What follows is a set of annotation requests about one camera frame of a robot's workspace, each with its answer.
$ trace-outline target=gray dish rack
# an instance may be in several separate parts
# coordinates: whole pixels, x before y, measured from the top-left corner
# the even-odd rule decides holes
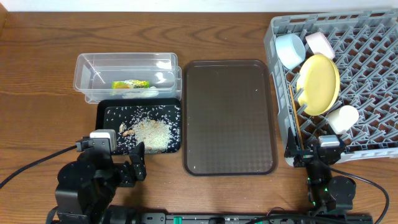
[[[278,59],[275,39],[296,34],[305,44],[306,58],[313,54],[305,36],[322,32],[329,40],[340,72],[340,92],[329,111],[343,105],[359,111],[359,121],[340,138],[347,144],[338,162],[378,157],[398,157],[398,12],[361,11],[347,13],[281,16],[271,20],[264,38],[269,73],[275,84],[279,107],[278,123],[284,146],[287,131],[301,131],[304,147],[326,134],[326,113],[309,116],[300,107],[295,89],[301,65],[285,68]],[[289,93],[292,85],[294,101]],[[297,119],[293,112],[295,103]]]

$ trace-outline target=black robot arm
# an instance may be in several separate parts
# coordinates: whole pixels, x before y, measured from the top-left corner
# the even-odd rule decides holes
[[[112,216],[119,215],[108,208],[118,187],[134,187],[146,177],[144,143],[139,143],[129,154],[131,164],[114,164],[111,153],[115,150],[116,133],[97,130],[76,142],[81,154],[77,161],[64,166],[58,173],[55,190],[56,208],[60,223],[117,223]],[[125,218],[134,218],[133,210],[124,209]]]
[[[347,221],[346,211],[353,209],[356,184],[345,176],[332,177],[328,165],[340,160],[346,146],[329,126],[328,132],[330,135],[320,136],[318,142],[309,145],[310,149],[300,150],[289,128],[285,157],[293,157],[294,167],[305,167],[307,171],[308,197],[314,204],[308,214]]]

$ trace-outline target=white cup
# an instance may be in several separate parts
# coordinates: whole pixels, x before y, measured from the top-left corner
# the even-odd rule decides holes
[[[295,34],[277,37],[275,48],[280,61],[288,69],[295,68],[305,60],[304,44]]]
[[[305,40],[308,46],[310,46],[313,54],[323,54],[330,60],[335,57],[335,51],[331,47],[328,39],[321,32],[308,35],[305,37]]]
[[[355,107],[346,105],[329,113],[326,118],[336,134],[344,134],[358,121],[359,113]]]

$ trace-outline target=wooden table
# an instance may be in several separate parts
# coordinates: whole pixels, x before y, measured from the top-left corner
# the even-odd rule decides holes
[[[73,89],[76,58],[88,52],[175,52],[181,67],[192,60],[258,58],[277,13],[10,13],[0,37],[0,179],[18,168],[71,146],[95,127],[96,105]],[[182,149],[146,156],[147,178],[118,189],[112,201],[140,210],[174,213],[266,213],[272,207],[306,211],[305,169],[283,158],[271,84],[279,167],[262,177],[192,177],[182,167]],[[0,190],[1,223],[43,223],[56,206],[58,171],[78,154],[68,152],[31,168]],[[371,179],[390,194],[383,223],[397,223],[398,159],[338,164]],[[374,219],[384,206],[376,188],[357,183],[354,212]]]

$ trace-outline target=light blue cup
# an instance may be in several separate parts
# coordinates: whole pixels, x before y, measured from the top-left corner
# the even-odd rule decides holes
[[[300,65],[305,60],[304,44],[295,34],[277,37],[275,48],[280,61],[289,70]]]

